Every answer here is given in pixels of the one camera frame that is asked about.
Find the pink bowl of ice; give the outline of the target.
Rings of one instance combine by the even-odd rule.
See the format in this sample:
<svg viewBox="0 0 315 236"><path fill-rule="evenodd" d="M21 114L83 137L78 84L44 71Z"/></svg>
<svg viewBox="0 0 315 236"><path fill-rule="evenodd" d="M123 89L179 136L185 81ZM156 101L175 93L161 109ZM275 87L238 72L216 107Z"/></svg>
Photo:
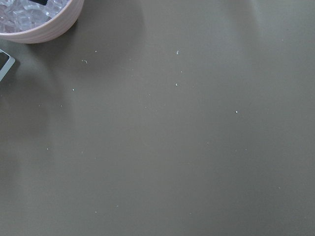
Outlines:
<svg viewBox="0 0 315 236"><path fill-rule="evenodd" d="M2 0L0 38L23 44L53 40L77 21L83 0Z"/></svg>

